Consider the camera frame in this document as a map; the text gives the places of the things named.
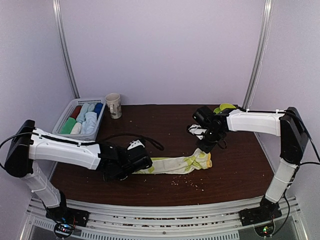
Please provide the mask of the yellow green patterned towel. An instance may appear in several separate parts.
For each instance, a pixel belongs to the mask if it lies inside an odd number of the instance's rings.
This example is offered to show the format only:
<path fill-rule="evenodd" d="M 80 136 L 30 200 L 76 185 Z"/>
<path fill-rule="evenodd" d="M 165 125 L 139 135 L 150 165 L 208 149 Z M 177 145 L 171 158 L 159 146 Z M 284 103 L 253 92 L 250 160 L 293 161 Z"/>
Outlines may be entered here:
<path fill-rule="evenodd" d="M 190 156 L 152 157 L 152 166 L 134 174 L 186 175 L 193 170 L 206 170 L 212 167 L 211 154 L 197 148 Z"/>

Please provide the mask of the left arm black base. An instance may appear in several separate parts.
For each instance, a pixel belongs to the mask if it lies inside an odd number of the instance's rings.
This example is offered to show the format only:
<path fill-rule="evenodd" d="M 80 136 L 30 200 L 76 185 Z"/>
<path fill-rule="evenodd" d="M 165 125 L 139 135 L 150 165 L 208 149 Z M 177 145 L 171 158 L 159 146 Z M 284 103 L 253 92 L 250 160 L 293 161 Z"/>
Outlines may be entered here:
<path fill-rule="evenodd" d="M 90 213 L 75 208 L 46 208 L 46 217 L 55 223 L 63 223 L 71 226 L 86 227 Z"/>

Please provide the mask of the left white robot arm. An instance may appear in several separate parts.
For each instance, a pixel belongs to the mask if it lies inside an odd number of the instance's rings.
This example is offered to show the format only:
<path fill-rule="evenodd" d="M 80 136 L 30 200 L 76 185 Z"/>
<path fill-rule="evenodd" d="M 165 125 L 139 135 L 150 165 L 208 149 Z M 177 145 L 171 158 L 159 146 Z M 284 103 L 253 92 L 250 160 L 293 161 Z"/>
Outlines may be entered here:
<path fill-rule="evenodd" d="M 108 141 L 85 141 L 62 137 L 35 127 L 33 120 L 26 120 L 19 131 L 7 138 L 10 147 L 4 170 L 20 178 L 35 193 L 46 210 L 61 222 L 72 218 L 66 197 L 55 188 L 42 172 L 39 160 L 53 161 L 100 171 L 111 180 L 124 180 L 132 173 L 148 169 L 152 160 L 143 139 L 134 140 L 128 147 Z"/>

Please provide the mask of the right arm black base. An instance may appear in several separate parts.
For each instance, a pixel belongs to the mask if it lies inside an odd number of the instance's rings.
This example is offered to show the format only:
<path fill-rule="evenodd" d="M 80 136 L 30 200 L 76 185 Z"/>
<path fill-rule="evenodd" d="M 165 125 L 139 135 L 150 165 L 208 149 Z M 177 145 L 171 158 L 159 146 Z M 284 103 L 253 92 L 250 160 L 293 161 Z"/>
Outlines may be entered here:
<path fill-rule="evenodd" d="M 263 207 L 246 208 L 238 212 L 242 226 L 257 225 L 270 222 L 282 216 L 280 209 L 270 211 Z"/>

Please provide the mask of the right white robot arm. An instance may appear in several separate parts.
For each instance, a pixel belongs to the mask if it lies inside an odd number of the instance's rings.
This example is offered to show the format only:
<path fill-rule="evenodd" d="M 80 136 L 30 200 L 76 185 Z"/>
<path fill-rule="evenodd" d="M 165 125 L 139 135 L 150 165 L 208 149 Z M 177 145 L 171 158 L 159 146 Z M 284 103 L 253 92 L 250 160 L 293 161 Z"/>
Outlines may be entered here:
<path fill-rule="evenodd" d="M 198 108 L 195 124 L 187 131 L 197 137 L 197 147 L 209 153 L 227 133 L 248 132 L 257 136 L 274 176 L 259 207 L 246 212 L 266 221 L 279 210 L 279 201 L 293 184 L 309 142 L 306 127 L 295 107 L 274 111 L 250 110 L 222 104 L 215 110 Z"/>

